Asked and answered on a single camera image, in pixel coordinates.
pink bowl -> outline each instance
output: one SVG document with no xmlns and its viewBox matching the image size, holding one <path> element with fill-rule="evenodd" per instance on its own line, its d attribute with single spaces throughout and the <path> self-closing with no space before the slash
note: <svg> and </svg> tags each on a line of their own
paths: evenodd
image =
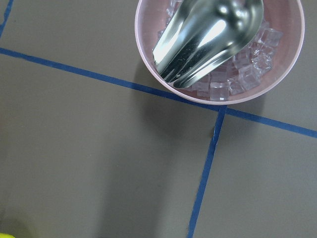
<svg viewBox="0 0 317 238">
<path fill-rule="evenodd" d="M 152 49 L 158 41 L 158 31 L 164 29 L 166 9 L 170 0 L 139 0 L 135 17 L 135 36 L 142 60 L 151 74 L 173 93 L 193 102 L 228 105 L 248 101 L 275 87 L 291 70 L 304 41 L 304 12 L 300 0 L 264 0 L 264 17 L 272 28 L 284 33 L 273 58 L 273 69 L 261 84 L 247 92 L 230 96 L 228 101 L 208 101 L 193 93 L 169 86 L 157 73 Z"/>
</svg>

yellow object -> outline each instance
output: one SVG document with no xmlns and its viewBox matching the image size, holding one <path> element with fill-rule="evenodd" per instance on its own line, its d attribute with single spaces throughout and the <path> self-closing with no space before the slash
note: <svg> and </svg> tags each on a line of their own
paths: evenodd
<svg viewBox="0 0 317 238">
<path fill-rule="evenodd" d="M 0 233 L 0 238 L 14 238 L 14 236 L 11 236 L 11 235 L 8 235 L 8 234 Z"/>
</svg>

bowl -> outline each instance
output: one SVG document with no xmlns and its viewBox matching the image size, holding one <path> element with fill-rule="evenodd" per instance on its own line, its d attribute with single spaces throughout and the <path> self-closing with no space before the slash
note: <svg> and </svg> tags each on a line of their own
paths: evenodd
<svg viewBox="0 0 317 238">
<path fill-rule="evenodd" d="M 135 36 L 141 58 L 151 74 L 168 90 L 193 102 L 210 105 L 236 104 L 256 98 L 275 87 L 294 66 L 304 41 L 304 12 L 300 0 L 264 0 L 264 18 L 270 27 L 283 32 L 273 57 L 272 70 L 261 78 L 261 84 L 249 91 L 230 96 L 227 101 L 210 101 L 192 92 L 167 84 L 155 68 L 152 49 L 158 42 L 158 31 L 166 24 L 170 0 L 139 0 L 135 16 Z"/>
</svg>

blue line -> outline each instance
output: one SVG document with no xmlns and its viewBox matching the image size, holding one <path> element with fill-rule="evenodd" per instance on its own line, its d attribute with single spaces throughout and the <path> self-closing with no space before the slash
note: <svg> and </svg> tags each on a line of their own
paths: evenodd
<svg viewBox="0 0 317 238">
<path fill-rule="evenodd" d="M 155 88 L 151 88 L 148 86 L 144 86 L 138 83 L 133 83 L 133 82 L 129 82 L 126 80 L 122 80 L 122 79 L 118 79 L 118 78 L 114 78 L 114 77 L 110 77 L 104 74 L 100 74 L 100 73 L 95 73 L 95 72 L 91 72 L 85 69 L 80 69 L 80 68 L 76 68 L 73 66 L 69 66 L 66 64 L 62 64 L 62 63 L 58 63 L 58 62 L 54 62 L 51 60 L 47 60 L 47 59 L 42 59 L 39 57 L 34 57 L 34 56 L 28 56 L 22 53 L 18 53 L 15 51 L 11 51 L 11 50 L 7 50 L 4 48 L 0 48 L 0 54 L 4 54 L 7 56 L 11 56 L 11 57 L 15 57 L 15 58 L 20 58 L 20 59 L 24 59 L 30 62 L 34 62 L 34 63 L 38 63 L 41 65 L 45 65 L 48 67 L 52 67 L 52 68 L 57 68 L 63 71 L 67 71 L 67 72 L 71 72 L 71 73 L 75 73 L 75 74 L 79 74 L 82 76 L 86 76 L 86 77 L 90 77 L 90 78 L 94 78 L 94 79 L 98 79 L 104 82 L 108 82 L 108 83 L 112 83 L 115 85 L 119 85 L 122 87 L 126 87 L 126 88 L 131 88 L 131 89 L 135 89 L 141 92 L 145 92 L 145 93 L 150 93 L 156 96 L 160 96 L 163 98 L 168 98 L 168 99 L 172 99 L 175 101 L 179 101 L 182 103 L 187 103 L 190 105 L 194 105 L 197 107 L 201 107 L 201 108 L 205 108 L 205 109 L 209 109 L 212 111 L 218 111 L 219 110 L 219 106 L 214 106 L 214 105 L 206 105 L 206 104 L 200 104 L 200 103 L 195 103 L 195 102 L 191 102 L 187 99 L 184 99 L 182 97 L 179 97 L 178 95 L 171 93 L 171 92 L 166 92 L 166 91 L 162 91 L 159 89 L 155 89 Z"/>
<path fill-rule="evenodd" d="M 260 117 L 260 116 L 257 116 L 257 115 L 254 115 L 254 114 L 250 114 L 250 113 L 237 111 L 237 110 L 234 110 L 234 109 L 231 109 L 231 108 L 228 108 L 226 113 L 228 115 L 235 116 L 235 117 L 238 117 L 238 118 L 243 118 L 243 119 L 246 119 L 246 120 L 259 122 L 259 123 L 262 123 L 264 125 L 270 125 L 270 126 L 273 126 L 273 127 L 276 127 L 276 128 L 283 129 L 283 130 L 288 130 L 288 131 L 295 132 L 295 133 L 298 133 L 298 134 L 302 134 L 302 135 L 310 136 L 310 137 L 313 137 L 313 138 L 317 138 L 317 131 L 315 131 L 315 130 L 310 130 L 310 129 L 307 129 L 307 128 L 304 128 L 304 127 L 300 127 L 300 126 L 296 126 L 296 125 L 280 122 L 280 121 L 269 119 L 269 118 Z"/>
<path fill-rule="evenodd" d="M 6 22 L 8 21 L 11 9 L 12 9 L 12 5 L 13 5 L 13 0 L 10 0 L 8 5 L 6 6 L 5 12 L 4 12 L 4 21 L 3 23 L 0 25 L 0 38 L 2 35 L 2 32 L 5 28 Z"/>
<path fill-rule="evenodd" d="M 196 200 L 195 200 L 193 211 L 192 211 L 192 216 L 190 218 L 190 222 L 189 222 L 189 226 L 188 226 L 187 238 L 192 238 L 194 236 L 194 231 L 195 231 L 195 227 L 197 224 L 197 219 L 198 219 L 200 207 L 201 207 L 202 202 L 203 202 L 203 197 L 204 197 L 205 189 L 207 186 L 207 181 L 208 181 L 209 173 L 211 170 L 211 165 L 212 165 L 214 153 L 215 153 L 215 150 L 217 147 L 220 131 L 222 128 L 224 115 L 226 114 L 226 109 L 227 109 L 227 106 L 221 106 L 219 108 L 218 117 L 217 117 L 217 120 L 216 120 L 216 123 L 214 126 L 213 137 L 212 137 L 212 140 L 211 140 L 210 145 L 209 145 L 202 178 L 201 178 L 201 181 L 199 184 L 198 192 L 196 195 Z"/>
</svg>

metal scoop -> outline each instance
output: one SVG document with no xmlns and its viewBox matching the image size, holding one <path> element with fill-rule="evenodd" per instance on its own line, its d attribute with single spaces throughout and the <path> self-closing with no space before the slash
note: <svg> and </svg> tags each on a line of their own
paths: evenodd
<svg viewBox="0 0 317 238">
<path fill-rule="evenodd" d="M 158 73 L 189 87 L 254 38 L 263 11 L 262 0 L 184 0 L 153 49 Z"/>
</svg>

